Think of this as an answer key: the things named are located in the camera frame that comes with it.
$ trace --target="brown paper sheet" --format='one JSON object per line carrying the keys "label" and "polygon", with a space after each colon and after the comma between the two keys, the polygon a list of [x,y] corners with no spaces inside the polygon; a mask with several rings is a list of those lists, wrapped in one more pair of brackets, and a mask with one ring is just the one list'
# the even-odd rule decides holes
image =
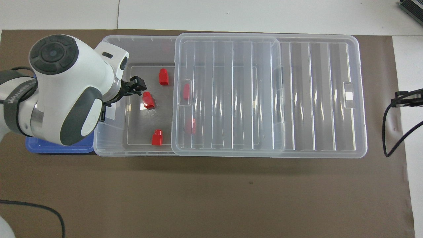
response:
{"label": "brown paper sheet", "polygon": [[[50,34],[95,47],[107,35],[178,35],[163,30],[4,30],[0,70],[28,66]],[[383,111],[397,91],[390,36],[358,36],[368,152],[361,159],[102,158],[40,155],[23,136],[0,143],[0,198],[58,210],[68,237],[414,237],[404,146],[385,158]],[[390,145],[402,132],[388,120]],[[44,210],[0,205],[16,237],[59,237]]]}

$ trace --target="blue plastic container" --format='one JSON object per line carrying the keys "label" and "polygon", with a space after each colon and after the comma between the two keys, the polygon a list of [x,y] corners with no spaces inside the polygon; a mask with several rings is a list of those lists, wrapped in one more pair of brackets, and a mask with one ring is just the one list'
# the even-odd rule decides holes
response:
{"label": "blue plastic container", "polygon": [[35,137],[27,137],[25,146],[32,153],[90,153],[94,151],[93,141],[94,133],[71,146],[58,145]]}

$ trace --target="black cable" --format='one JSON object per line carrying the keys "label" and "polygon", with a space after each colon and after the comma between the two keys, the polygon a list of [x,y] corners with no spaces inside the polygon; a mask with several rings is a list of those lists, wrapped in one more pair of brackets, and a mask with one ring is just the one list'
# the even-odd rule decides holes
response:
{"label": "black cable", "polygon": [[26,69],[26,70],[29,70],[29,71],[31,71],[32,73],[34,73],[34,70],[32,70],[32,68],[30,68],[30,67],[26,67],[26,66],[19,66],[19,67],[14,67],[14,68],[11,68],[11,70],[19,70],[19,69]]}
{"label": "black cable", "polygon": [[60,215],[60,213],[54,210],[53,208],[35,204],[35,203],[30,203],[30,202],[9,201],[9,200],[2,200],[2,199],[0,199],[0,203],[8,204],[8,205],[22,205],[22,206],[28,206],[33,208],[41,208],[41,209],[45,209],[47,211],[54,213],[59,218],[60,225],[62,226],[62,238],[65,238],[65,222],[63,221],[63,218]]}
{"label": "black cable", "polygon": [[422,92],[423,89],[418,89],[411,91],[409,93],[406,93],[400,97],[395,98],[392,100],[392,102],[389,104],[389,106],[386,108],[385,113],[383,114],[383,120],[382,120],[382,145],[383,145],[383,153],[386,157],[391,156],[394,151],[398,148],[398,146],[407,138],[413,131],[415,131],[417,128],[423,125],[423,121],[418,123],[417,125],[413,126],[409,131],[407,131],[392,147],[392,149],[389,151],[389,153],[386,153],[386,142],[385,142],[385,126],[386,126],[386,117],[388,115],[388,111],[390,108],[394,107],[401,99],[405,97],[410,97],[412,95],[416,95]]}

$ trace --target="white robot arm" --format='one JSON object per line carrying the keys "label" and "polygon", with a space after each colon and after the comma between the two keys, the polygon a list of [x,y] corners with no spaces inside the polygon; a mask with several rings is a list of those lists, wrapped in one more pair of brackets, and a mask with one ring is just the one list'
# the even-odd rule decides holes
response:
{"label": "white robot arm", "polygon": [[29,54],[35,78],[0,72],[0,140],[8,131],[61,145],[84,139],[105,105],[147,89],[137,76],[122,80],[128,58],[106,42],[93,50],[72,36],[39,40]]}

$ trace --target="white tabletop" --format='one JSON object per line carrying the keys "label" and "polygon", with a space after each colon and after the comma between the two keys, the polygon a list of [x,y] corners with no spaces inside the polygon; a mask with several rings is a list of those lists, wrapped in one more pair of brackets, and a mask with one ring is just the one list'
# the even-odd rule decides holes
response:
{"label": "white tabletop", "polygon": [[[2,0],[1,29],[163,29],[391,35],[400,90],[423,88],[423,27],[399,0]],[[406,131],[423,118],[402,108]],[[405,141],[415,235],[423,238],[423,133]]]}

